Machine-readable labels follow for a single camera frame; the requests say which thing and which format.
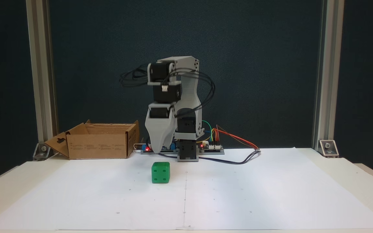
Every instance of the white paper sheet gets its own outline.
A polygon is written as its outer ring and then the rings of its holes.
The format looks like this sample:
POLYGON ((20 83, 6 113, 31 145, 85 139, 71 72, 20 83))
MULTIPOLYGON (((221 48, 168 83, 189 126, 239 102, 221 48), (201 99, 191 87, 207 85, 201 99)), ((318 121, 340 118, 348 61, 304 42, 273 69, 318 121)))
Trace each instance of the white paper sheet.
MULTIPOLYGON (((251 150, 211 157, 241 161, 251 150)), ((69 161, 0 215, 7 230, 373 228, 373 212, 296 149, 245 165, 132 155, 69 161), (169 184, 151 165, 171 163, 169 184)))

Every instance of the metal bracket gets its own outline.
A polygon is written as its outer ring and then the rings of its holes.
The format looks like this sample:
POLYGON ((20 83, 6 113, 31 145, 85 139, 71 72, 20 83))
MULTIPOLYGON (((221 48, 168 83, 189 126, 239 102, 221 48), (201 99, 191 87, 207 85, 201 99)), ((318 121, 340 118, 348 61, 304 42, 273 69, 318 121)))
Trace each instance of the metal bracket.
POLYGON ((32 156, 33 161, 44 161, 54 155, 54 150, 47 146, 45 143, 37 143, 34 155, 32 156))
POLYGON ((325 158, 339 158, 335 140, 319 140, 319 153, 325 158))

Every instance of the cardboard flap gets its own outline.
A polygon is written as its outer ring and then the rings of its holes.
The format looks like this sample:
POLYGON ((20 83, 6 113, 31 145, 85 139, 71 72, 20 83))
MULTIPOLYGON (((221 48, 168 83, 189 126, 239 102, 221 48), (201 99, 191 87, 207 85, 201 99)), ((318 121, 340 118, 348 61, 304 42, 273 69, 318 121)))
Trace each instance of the cardboard flap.
POLYGON ((135 121, 126 130, 127 156, 133 152, 133 145, 139 142, 139 121, 135 121))
POLYGON ((86 124, 89 134, 125 134, 133 124, 86 124))
POLYGON ((81 123, 66 132, 66 134, 89 134, 84 123, 81 123))
POLYGON ((67 158, 69 157, 65 132, 58 134, 50 140, 47 140, 46 144, 67 158))

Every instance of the robotic arm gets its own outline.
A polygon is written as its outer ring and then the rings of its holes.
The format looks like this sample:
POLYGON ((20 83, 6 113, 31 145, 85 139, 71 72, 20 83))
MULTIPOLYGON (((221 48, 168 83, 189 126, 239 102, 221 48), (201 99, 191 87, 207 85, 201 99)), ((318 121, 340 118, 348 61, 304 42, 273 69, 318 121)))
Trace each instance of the robotic arm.
POLYGON ((154 102, 149 104, 145 126, 155 153, 178 139, 178 161, 198 161, 196 141, 204 134, 202 109, 197 95, 199 60, 192 56, 169 57, 148 65, 148 85, 154 102))

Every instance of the yellow wire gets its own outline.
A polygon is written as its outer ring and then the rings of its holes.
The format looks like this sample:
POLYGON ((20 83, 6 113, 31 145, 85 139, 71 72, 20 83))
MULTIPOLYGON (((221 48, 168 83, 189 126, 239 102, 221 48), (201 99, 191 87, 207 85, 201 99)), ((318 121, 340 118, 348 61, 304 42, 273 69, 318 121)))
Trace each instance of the yellow wire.
MULTIPOLYGON (((213 129, 211 130, 211 135, 213 134, 214 131, 215 131, 215 129, 213 128, 213 129)), ((200 142, 203 142, 203 141, 206 141, 206 140, 210 139, 211 135, 210 135, 209 137, 207 137, 207 139, 204 139, 204 140, 202 140, 202 141, 197 141, 197 143, 200 143, 200 142)))

